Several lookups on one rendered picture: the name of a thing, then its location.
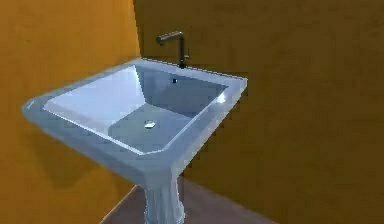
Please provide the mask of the dark metal faucet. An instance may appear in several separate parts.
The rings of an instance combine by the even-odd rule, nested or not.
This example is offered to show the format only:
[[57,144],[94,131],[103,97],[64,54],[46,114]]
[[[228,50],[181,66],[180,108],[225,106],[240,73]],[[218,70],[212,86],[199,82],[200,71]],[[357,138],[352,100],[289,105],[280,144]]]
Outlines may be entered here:
[[170,33],[161,34],[156,37],[156,42],[162,46],[168,41],[178,41],[178,67],[184,69],[187,67],[186,61],[190,59],[190,55],[185,52],[185,37],[181,31],[172,31]]

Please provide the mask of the white pedestal sink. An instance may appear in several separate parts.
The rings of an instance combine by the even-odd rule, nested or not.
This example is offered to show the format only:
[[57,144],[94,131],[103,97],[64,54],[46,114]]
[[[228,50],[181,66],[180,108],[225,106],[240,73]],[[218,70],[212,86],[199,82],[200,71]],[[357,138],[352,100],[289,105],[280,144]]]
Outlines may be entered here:
[[28,100],[27,120],[141,187],[145,224],[184,224],[178,178],[246,79],[137,58]]

